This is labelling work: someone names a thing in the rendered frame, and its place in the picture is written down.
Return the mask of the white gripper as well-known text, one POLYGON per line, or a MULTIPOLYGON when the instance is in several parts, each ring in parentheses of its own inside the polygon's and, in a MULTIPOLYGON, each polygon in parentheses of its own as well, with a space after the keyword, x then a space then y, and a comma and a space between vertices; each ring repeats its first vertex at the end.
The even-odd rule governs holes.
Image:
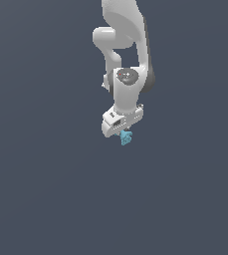
POLYGON ((120 134, 123 129, 130 128, 139 122, 143 117, 143 104, 136 106, 135 111, 124 115, 118 114, 114 107, 111 107, 103 114, 102 132, 105 137, 120 134))

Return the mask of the small light blue object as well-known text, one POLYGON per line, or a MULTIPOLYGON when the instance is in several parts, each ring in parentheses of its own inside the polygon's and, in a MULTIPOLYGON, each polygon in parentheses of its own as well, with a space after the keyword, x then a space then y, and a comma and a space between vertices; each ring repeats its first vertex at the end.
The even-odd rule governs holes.
POLYGON ((122 130, 120 132, 120 135, 119 135, 121 144, 122 145, 126 145, 126 144, 130 143, 131 142, 131 136, 132 136, 132 132, 131 131, 129 131, 129 130, 128 131, 122 130))

